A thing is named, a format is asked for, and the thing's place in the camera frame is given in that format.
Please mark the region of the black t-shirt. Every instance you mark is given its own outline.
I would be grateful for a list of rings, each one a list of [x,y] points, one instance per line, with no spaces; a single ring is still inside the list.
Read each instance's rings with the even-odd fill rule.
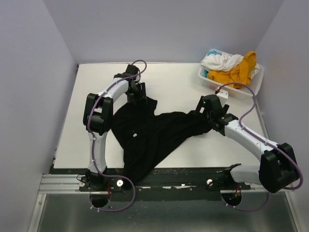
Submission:
[[[187,138],[211,130],[194,111],[155,115],[157,101],[128,102],[114,114],[112,132],[124,150],[124,188],[139,183]]]

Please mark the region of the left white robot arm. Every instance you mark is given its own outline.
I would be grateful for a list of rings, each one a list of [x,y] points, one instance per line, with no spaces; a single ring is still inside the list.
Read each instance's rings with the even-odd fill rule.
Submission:
[[[90,141],[86,176],[92,177],[90,185],[97,191],[104,190],[107,185],[107,174],[104,173],[107,169],[105,147],[107,133],[112,127],[114,103],[123,94],[130,103],[147,101],[145,84],[140,81],[146,68],[144,60],[136,60],[128,64],[123,73],[116,74],[106,89],[86,97],[83,124]]]

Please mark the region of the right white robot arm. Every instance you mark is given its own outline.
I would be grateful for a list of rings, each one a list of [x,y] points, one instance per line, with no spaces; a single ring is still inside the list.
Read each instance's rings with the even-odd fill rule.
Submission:
[[[270,141],[243,124],[228,113],[229,106],[217,94],[202,96],[195,114],[205,119],[211,128],[251,152],[260,162],[258,166],[233,164],[224,169],[222,184],[234,189],[239,183],[261,185],[267,191],[276,193],[287,189],[290,184],[301,180],[293,148],[287,144]]]

